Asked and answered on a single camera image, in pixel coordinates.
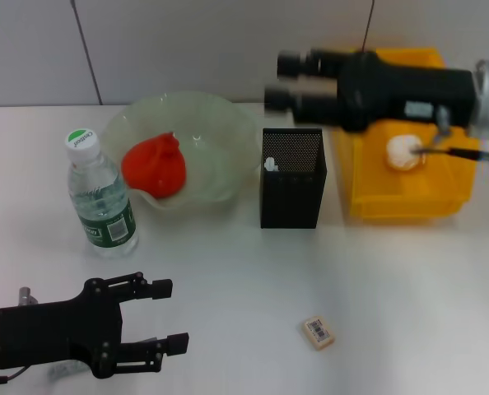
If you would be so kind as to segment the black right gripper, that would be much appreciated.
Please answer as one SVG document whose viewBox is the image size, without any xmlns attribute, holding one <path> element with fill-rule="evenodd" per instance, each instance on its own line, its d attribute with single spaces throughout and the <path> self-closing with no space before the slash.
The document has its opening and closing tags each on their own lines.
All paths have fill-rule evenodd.
<svg viewBox="0 0 489 395">
<path fill-rule="evenodd" d="M 381 119 L 435 123 L 441 107 L 451 126 L 466 128 L 477 100 L 470 71 L 392 64 L 375 52 L 355 52 L 347 60 L 343 52 L 322 49 L 281 52 L 277 76 L 338 77 L 338 124 L 347 132 Z"/>
</svg>

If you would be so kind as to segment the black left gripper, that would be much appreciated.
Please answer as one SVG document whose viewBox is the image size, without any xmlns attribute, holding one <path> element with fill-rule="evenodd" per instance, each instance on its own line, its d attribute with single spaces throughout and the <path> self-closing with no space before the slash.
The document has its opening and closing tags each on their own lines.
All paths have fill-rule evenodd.
<svg viewBox="0 0 489 395">
<path fill-rule="evenodd" d="M 98 379 L 114 373 L 159 373 L 164 356 L 187 352 L 189 334 L 119 346 L 119 303 L 167 299 L 172 290 L 171 279 L 148 281 L 142 272 L 135 272 L 107 280 L 90 279 L 70 300 L 2 308 L 0 369 L 79 360 Z"/>
</svg>

